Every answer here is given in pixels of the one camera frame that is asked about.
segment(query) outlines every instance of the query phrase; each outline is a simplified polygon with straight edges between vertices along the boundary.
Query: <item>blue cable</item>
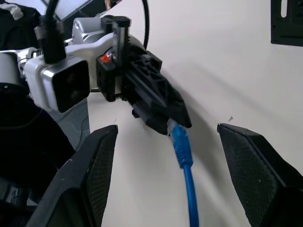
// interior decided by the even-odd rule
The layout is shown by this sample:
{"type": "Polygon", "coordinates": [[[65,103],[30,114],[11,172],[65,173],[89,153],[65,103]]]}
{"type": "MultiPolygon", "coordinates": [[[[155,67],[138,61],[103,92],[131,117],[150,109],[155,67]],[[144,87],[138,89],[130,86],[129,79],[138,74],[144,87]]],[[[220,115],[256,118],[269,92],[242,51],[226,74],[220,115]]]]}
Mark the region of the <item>blue cable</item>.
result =
{"type": "Polygon", "coordinates": [[[180,168],[184,170],[190,227],[199,227],[195,185],[191,173],[193,158],[186,130],[173,120],[168,121],[168,133],[173,142],[180,168]]]}

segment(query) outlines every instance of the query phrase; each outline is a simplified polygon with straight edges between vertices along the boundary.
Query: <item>black plastic bracket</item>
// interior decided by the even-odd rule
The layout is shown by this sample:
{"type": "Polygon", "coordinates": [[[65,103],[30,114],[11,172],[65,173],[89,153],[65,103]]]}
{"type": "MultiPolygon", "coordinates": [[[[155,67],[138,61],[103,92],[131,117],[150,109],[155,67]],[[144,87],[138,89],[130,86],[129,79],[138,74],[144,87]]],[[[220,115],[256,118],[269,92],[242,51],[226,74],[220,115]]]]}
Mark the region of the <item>black plastic bracket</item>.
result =
{"type": "Polygon", "coordinates": [[[271,43],[303,46],[303,0],[271,0],[271,43]],[[287,2],[282,17],[282,2],[287,2]]]}

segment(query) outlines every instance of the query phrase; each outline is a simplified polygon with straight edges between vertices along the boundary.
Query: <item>black fabric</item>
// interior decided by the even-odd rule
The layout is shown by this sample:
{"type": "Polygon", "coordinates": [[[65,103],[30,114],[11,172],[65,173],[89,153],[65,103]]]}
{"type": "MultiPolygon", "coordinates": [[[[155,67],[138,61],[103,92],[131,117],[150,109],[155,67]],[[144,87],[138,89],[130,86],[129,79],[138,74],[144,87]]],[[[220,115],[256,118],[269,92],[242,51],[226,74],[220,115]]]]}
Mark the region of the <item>black fabric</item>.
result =
{"type": "Polygon", "coordinates": [[[14,20],[9,11],[0,9],[0,50],[39,47],[34,28],[38,25],[40,13],[34,8],[18,6],[24,14],[19,20],[14,20]]]}
{"type": "Polygon", "coordinates": [[[0,176],[32,189],[39,201],[57,169],[75,153],[52,117],[28,92],[0,84],[0,176]]]}

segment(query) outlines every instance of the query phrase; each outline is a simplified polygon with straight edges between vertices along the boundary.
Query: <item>black mount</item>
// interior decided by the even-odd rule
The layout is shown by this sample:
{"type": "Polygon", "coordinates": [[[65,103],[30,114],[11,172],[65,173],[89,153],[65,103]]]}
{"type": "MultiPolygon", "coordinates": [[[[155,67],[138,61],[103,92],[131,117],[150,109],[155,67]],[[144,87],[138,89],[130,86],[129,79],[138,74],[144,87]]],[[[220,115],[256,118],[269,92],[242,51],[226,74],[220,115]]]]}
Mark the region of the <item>black mount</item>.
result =
{"type": "Polygon", "coordinates": [[[167,135],[169,118],[190,128],[185,103],[161,75],[162,61],[151,52],[129,42],[130,20],[111,17],[114,47],[97,58],[97,84],[104,97],[113,102],[117,97],[128,101],[135,118],[157,132],[167,135]]]}

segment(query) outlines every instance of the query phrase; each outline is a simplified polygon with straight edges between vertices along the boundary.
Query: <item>blue ethernet cable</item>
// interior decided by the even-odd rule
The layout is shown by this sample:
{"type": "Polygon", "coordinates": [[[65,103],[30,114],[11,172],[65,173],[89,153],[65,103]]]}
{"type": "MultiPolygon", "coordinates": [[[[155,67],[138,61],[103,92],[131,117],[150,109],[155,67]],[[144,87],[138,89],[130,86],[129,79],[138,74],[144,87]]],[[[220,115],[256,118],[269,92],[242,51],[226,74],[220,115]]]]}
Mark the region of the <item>blue ethernet cable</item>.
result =
{"type": "Polygon", "coordinates": [[[169,119],[168,136],[172,140],[180,168],[184,170],[187,190],[187,202],[190,227],[199,227],[199,215],[196,201],[195,185],[191,173],[193,158],[187,132],[184,127],[169,119]]]}

